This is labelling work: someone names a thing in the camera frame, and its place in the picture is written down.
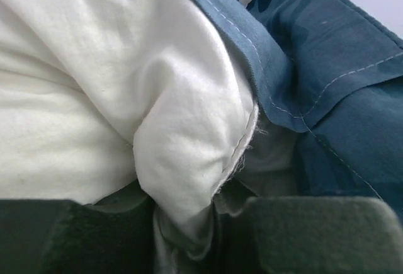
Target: stitched seam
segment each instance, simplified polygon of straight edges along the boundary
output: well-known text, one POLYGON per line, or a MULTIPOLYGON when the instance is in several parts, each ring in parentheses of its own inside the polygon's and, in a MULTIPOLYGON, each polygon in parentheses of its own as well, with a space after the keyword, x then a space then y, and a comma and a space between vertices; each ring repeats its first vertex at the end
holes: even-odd
POLYGON ((318 98, 316 99, 315 103, 313 104, 312 108, 311 108, 310 110, 308 110, 308 112, 305 112, 305 113, 302 115, 302 118, 304 118, 306 115, 308 115, 308 114, 315 108, 316 104, 317 104, 318 101, 321 99, 321 97, 322 97, 322 95, 324 94, 324 92, 325 92, 333 83, 335 83, 337 80, 340 80, 342 77, 350 76, 350 75, 352 75, 352 74, 355 74, 356 72, 361 72, 361 71, 364 71, 364 70, 366 70, 366 69, 369 69, 369 68, 372 68, 372 67, 376 67, 376 66, 378 66, 378 65, 380 65, 380 64, 382 64, 382 63, 385 63, 385 62, 388 62, 388 61, 390 61, 390 60, 392 60, 392 59, 398 58, 398 57, 400 57, 401 55, 403 55, 403 52, 399 52, 398 54, 395 54, 395 55, 393 55, 393 56, 391 56, 391 57, 389 57, 389 58, 386 58, 386 59, 384 59, 384 60, 381 60, 381 61, 379 61, 379 62, 377 62, 377 63, 374 63, 374 64, 371 64, 371 65, 368 65, 368 66, 366 66, 366 67, 362 67, 362 68, 360 68, 360 69, 357 69, 356 71, 350 71, 350 72, 347 72, 347 73, 345 73, 345 74, 342 74, 341 76, 335 77, 329 84, 327 84, 327 85, 324 87, 324 89, 322 90, 322 92, 320 93, 320 95, 318 96, 318 98))
MULTIPOLYGON (((253 49, 254 49, 254 51, 255 51, 257 57, 258 57, 260 69, 263 70, 263 65, 262 65, 262 62, 261 62, 261 59, 260 59, 260 56, 259 56, 258 49, 256 48, 255 44, 253 44, 252 40, 251 40, 250 38, 248 38, 247 35, 245 35, 245 34, 235 25, 234 22, 232 22, 230 19, 228 19, 228 18, 226 17, 226 15, 224 15, 223 13, 221 13, 220 10, 213 4, 213 2, 211 2, 211 0, 206 0, 206 1, 207 1, 211 6, 213 6, 213 8, 216 10, 216 12, 217 12, 218 14, 220 14, 220 16, 223 17, 229 24, 231 24, 231 26, 232 26, 233 28, 235 28, 243 37, 245 37, 245 39, 252 45, 252 47, 253 47, 253 49)), ((292 118, 299 118, 299 119, 301 119, 301 117, 296 117, 295 115, 293 115, 292 113, 290 113, 288 110, 282 109, 281 107, 277 106, 277 105, 274 103, 274 101, 273 101, 272 97, 270 96, 270 94, 268 95, 268 97, 269 97, 269 99, 270 99, 271 104, 272 104, 276 109, 288 113, 292 118)))
POLYGON ((374 192, 374 194, 381 200, 384 202, 383 198, 380 196, 380 194, 374 189, 374 187, 372 187, 372 185, 367 182, 366 179, 364 179, 364 177, 362 177, 362 175, 360 175, 357 171, 355 171, 349 164, 347 164, 347 162, 345 162, 333 149, 331 149, 328 145, 326 145, 325 143, 323 143, 323 141, 321 141, 314 133, 313 131, 311 131, 311 129, 309 129, 308 125, 305 123, 305 120, 302 119, 304 125, 307 127, 308 131, 310 134, 313 135, 313 137, 315 138, 315 140, 317 140, 319 143, 321 143, 321 145, 323 145, 329 152, 331 152, 334 156, 336 156, 339 161, 341 161, 351 172, 353 172, 355 175, 357 175, 360 180, 362 180, 365 184, 367 184, 370 189, 372 190, 372 192, 374 192))
POLYGON ((256 124, 258 123, 258 119, 259 119, 259 106, 256 103, 256 101, 253 101, 253 110, 249 116, 245 134, 239 140, 237 147, 234 149, 234 153, 231 156, 230 163, 222 171, 222 176, 220 177, 220 180, 217 182, 216 185, 213 186, 213 192, 211 197, 212 200, 214 195, 220 192, 221 187, 229 179, 231 179, 231 177, 233 177, 233 174, 235 174, 237 166, 239 164, 239 160, 243 157, 247 145, 249 145, 249 143, 252 140, 256 124))
MULTIPOLYGON (((216 12, 217 12, 218 14, 220 14, 221 17, 223 17, 228 23, 230 23, 231 26, 232 26, 233 28, 235 28, 243 37, 245 37, 246 40, 252 45, 252 47, 253 47, 253 49, 254 49, 254 51, 255 51, 255 53, 256 53, 256 56, 258 57, 260 68, 261 68, 261 70, 263 70, 263 65, 262 65, 262 62, 261 62, 261 59, 260 59, 260 56, 259 56, 258 49, 257 49, 256 46, 253 44, 252 40, 251 40, 250 38, 248 38, 248 37, 235 25, 234 22, 232 22, 230 19, 228 19, 228 18, 226 17, 226 15, 224 15, 223 13, 221 13, 220 10, 211 2, 211 0, 206 0, 206 1, 207 1, 211 6, 213 6, 214 10, 216 10, 216 12)), ((379 62, 377 62, 377 63, 375 63, 375 64, 371 64, 371 65, 369 65, 369 66, 367 66, 367 67, 363 67, 363 68, 358 69, 358 70, 356 70, 356 71, 347 72, 347 73, 342 74, 341 76, 339 76, 339 77, 333 79, 328 85, 325 86, 325 88, 324 88, 324 89, 322 90, 322 92, 320 93, 319 97, 316 99, 316 101, 315 101, 314 105, 312 106, 312 108, 311 108, 307 113, 305 113, 304 115, 301 114, 300 116, 295 116, 295 115, 293 115, 291 112, 289 112, 288 110, 283 109, 283 108, 277 106, 277 105, 274 103, 274 101, 273 101, 273 99, 272 99, 272 97, 271 97, 270 94, 268 95, 268 98, 270 99, 270 103, 271 103, 277 110, 280 110, 280 111, 282 111, 282 112, 285 112, 285 113, 289 114, 292 118, 297 118, 297 119, 301 119, 302 121, 304 121, 304 117, 305 117, 306 115, 308 115, 308 114, 315 108, 316 104, 318 103, 319 99, 322 97, 322 95, 324 94, 324 92, 326 91, 326 89, 329 88, 329 86, 331 86, 333 83, 335 83, 338 79, 341 79, 342 77, 345 77, 345 76, 350 76, 350 75, 352 75, 352 74, 354 74, 354 73, 356 73, 356 72, 364 71, 365 69, 369 69, 369 68, 371 68, 371 67, 378 66, 378 65, 380 65, 381 63, 384 63, 384 62, 386 62, 386 61, 390 61, 390 60, 392 60, 392 59, 394 59, 394 58, 400 57, 401 55, 403 55, 403 52, 400 52, 400 53, 398 53, 398 54, 396 54, 396 55, 394 55, 394 56, 391 56, 391 57, 389 57, 389 58, 386 58, 385 60, 381 60, 381 61, 379 61, 379 62)))

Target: dark green padding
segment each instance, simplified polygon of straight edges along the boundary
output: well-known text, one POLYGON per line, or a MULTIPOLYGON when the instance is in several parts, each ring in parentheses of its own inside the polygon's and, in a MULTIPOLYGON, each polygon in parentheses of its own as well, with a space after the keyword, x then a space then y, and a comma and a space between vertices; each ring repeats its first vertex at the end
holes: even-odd
POLYGON ((138 183, 97 205, 0 200, 1 273, 150 273, 153 206, 138 183))
POLYGON ((225 227, 222 273, 403 273, 403 231, 371 198, 251 198, 225 227))

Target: seam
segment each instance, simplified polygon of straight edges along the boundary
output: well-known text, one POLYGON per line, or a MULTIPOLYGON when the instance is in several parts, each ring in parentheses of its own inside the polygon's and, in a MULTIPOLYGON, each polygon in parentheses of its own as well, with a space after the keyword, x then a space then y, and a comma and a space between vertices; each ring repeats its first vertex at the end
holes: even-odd
POLYGON ((380 65, 380 64, 382 64, 382 63, 385 63, 385 62, 388 62, 388 61, 390 61, 390 60, 392 60, 392 59, 398 58, 398 57, 400 57, 401 55, 403 55, 403 52, 399 52, 398 54, 395 54, 395 55, 393 55, 393 56, 391 56, 391 57, 388 57, 388 58, 386 58, 386 59, 384 59, 384 60, 378 61, 377 63, 368 65, 368 66, 366 66, 366 67, 362 67, 362 68, 357 69, 357 70, 355 70, 355 71, 346 72, 345 74, 342 74, 342 75, 340 75, 340 76, 338 76, 338 77, 335 77, 329 84, 327 84, 327 85, 324 87, 324 89, 322 90, 322 92, 320 93, 320 95, 318 96, 318 98, 316 99, 315 103, 312 105, 311 109, 308 110, 308 112, 305 112, 301 117, 304 118, 305 116, 307 116, 307 115, 315 108, 316 104, 317 104, 318 101, 321 99, 321 97, 322 97, 322 95, 324 94, 324 92, 325 92, 333 83, 335 83, 336 81, 340 80, 342 77, 350 76, 350 75, 352 75, 352 74, 355 74, 356 72, 361 72, 361 71, 364 71, 364 70, 366 70, 366 69, 369 69, 369 68, 372 68, 372 67, 376 67, 376 66, 378 66, 378 65, 380 65))
MULTIPOLYGON (((254 51, 255 51, 255 54, 256 54, 256 56, 258 57, 260 69, 261 69, 261 71, 263 71, 263 65, 262 65, 262 62, 261 62, 261 59, 260 59, 260 56, 259 56, 258 49, 256 48, 255 44, 253 44, 252 40, 251 40, 250 38, 248 38, 247 35, 245 35, 245 34, 235 25, 235 23, 234 23, 233 21, 231 21, 230 19, 228 19, 228 17, 226 17, 226 15, 224 15, 223 13, 221 13, 220 10, 213 4, 213 2, 211 2, 211 0, 206 0, 206 1, 207 1, 211 6, 213 6, 214 10, 216 10, 216 12, 217 12, 221 17, 223 17, 223 19, 225 19, 225 21, 227 21, 233 28, 235 28, 235 30, 237 30, 237 32, 240 33, 243 37, 245 37, 246 40, 252 45, 252 47, 253 47, 253 49, 254 49, 254 51)), ((386 61, 390 61, 390 60, 392 60, 392 59, 394 59, 394 58, 400 57, 401 55, 403 55, 403 52, 400 52, 400 53, 398 53, 398 54, 396 54, 396 55, 393 55, 393 56, 391 56, 391 57, 389 57, 389 58, 386 58, 386 59, 384 59, 384 60, 381 60, 381 61, 379 61, 379 62, 377 62, 377 63, 375 63, 375 64, 371 64, 371 65, 366 66, 366 67, 363 67, 363 68, 361 68, 361 69, 357 69, 356 71, 347 72, 347 73, 345 73, 345 74, 342 74, 341 76, 336 77, 336 78, 333 79, 328 85, 325 86, 325 88, 322 90, 322 92, 320 93, 320 95, 318 96, 318 98, 316 99, 316 101, 314 102, 314 105, 311 107, 311 109, 310 109, 308 112, 304 113, 304 114, 300 114, 300 116, 295 116, 295 115, 293 115, 291 112, 289 112, 288 110, 283 109, 283 108, 277 106, 277 105, 274 103, 274 101, 273 101, 273 99, 272 99, 272 97, 271 97, 270 94, 268 94, 268 98, 270 99, 270 103, 271 103, 277 110, 280 110, 280 111, 282 111, 282 112, 285 112, 285 113, 289 114, 292 118, 300 119, 300 120, 302 120, 303 123, 305 124, 305 122, 304 122, 304 117, 305 117, 306 115, 308 115, 308 114, 315 108, 316 104, 318 103, 318 101, 320 100, 320 98, 322 97, 322 95, 324 94, 324 92, 326 91, 326 89, 329 88, 329 87, 330 87, 333 83, 335 83, 338 79, 341 79, 342 77, 345 77, 345 76, 350 76, 350 75, 352 75, 352 74, 354 74, 354 73, 356 73, 356 72, 364 71, 365 69, 369 69, 369 68, 371 68, 371 67, 378 66, 378 65, 380 65, 381 63, 384 63, 384 62, 386 62, 386 61)))
POLYGON ((259 118, 259 106, 258 104, 254 101, 253 103, 253 110, 249 116, 249 121, 246 126, 246 131, 245 134, 242 136, 240 139, 237 147, 234 149, 234 153, 231 156, 231 159, 229 161, 229 164, 225 169, 222 171, 221 179, 218 181, 213 186, 213 192, 212 192, 212 197, 211 199, 213 200, 213 197, 215 194, 217 194, 221 187, 224 185, 228 179, 231 178, 231 175, 235 173, 235 170, 237 169, 237 166, 239 164, 239 160, 242 158, 242 156, 245 153, 246 147, 250 143, 250 141, 253 138, 254 131, 256 128, 256 125, 258 123, 258 118, 259 118))
POLYGON ((364 177, 362 177, 362 175, 360 175, 357 171, 355 171, 349 164, 347 164, 346 161, 344 161, 333 149, 331 149, 328 145, 326 145, 325 143, 323 143, 323 141, 321 141, 314 133, 313 131, 311 131, 311 129, 308 127, 308 125, 305 123, 305 120, 302 119, 304 125, 307 127, 307 130, 309 131, 310 134, 312 134, 312 136, 315 138, 316 141, 318 141, 322 146, 324 146, 330 153, 332 153, 334 156, 337 157, 337 159, 339 161, 341 161, 351 172, 353 172, 355 175, 357 175, 357 177, 360 178, 360 180, 362 180, 367 186, 370 187, 370 189, 372 190, 372 192, 374 192, 374 194, 381 200, 384 202, 383 198, 380 196, 380 194, 374 189, 374 187, 372 187, 372 185, 366 180, 364 179, 364 177))
MULTIPOLYGON (((245 35, 245 34, 235 25, 234 22, 232 22, 230 19, 228 19, 228 17, 226 17, 226 15, 224 15, 223 13, 221 13, 221 11, 213 4, 213 2, 211 2, 211 0, 206 0, 206 1, 207 1, 211 6, 213 6, 214 10, 216 10, 216 12, 217 12, 218 14, 220 14, 221 17, 223 17, 229 24, 231 24, 231 26, 232 26, 233 28, 235 28, 235 29, 237 30, 237 32, 240 33, 243 37, 245 37, 245 39, 252 45, 252 47, 253 47, 253 49, 254 49, 254 51, 255 51, 255 54, 256 54, 256 56, 258 57, 259 66, 260 66, 260 69, 261 69, 261 71, 262 71, 262 70, 263 70, 263 64, 262 64, 262 62, 261 62, 258 49, 256 48, 255 44, 253 44, 252 40, 251 40, 247 35, 245 35)), ((281 107, 277 106, 277 105, 274 103, 274 101, 273 101, 273 99, 272 99, 272 97, 271 97, 270 94, 268 95, 268 97, 269 97, 269 99, 270 99, 271 104, 272 104, 276 109, 278 109, 278 110, 280 110, 280 111, 282 111, 282 112, 288 113, 292 118, 299 118, 299 119, 301 119, 301 117, 296 117, 295 115, 293 115, 292 113, 290 113, 288 110, 282 109, 281 107)))

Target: blue fabric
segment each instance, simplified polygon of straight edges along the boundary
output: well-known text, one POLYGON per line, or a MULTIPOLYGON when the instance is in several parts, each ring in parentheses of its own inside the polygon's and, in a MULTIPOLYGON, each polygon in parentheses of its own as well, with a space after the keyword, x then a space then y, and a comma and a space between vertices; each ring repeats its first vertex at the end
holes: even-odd
POLYGON ((348 0, 194 2, 268 119, 301 133, 301 194, 374 196, 403 218, 402 40, 348 0))

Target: white cloth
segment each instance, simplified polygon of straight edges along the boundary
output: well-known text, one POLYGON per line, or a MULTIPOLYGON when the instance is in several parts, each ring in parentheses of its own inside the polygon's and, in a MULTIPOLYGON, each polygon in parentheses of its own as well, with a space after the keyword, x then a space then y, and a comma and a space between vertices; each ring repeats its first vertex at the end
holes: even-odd
POLYGON ((257 113, 190 0, 0 0, 1 198, 93 203, 136 171, 193 239, 257 113))

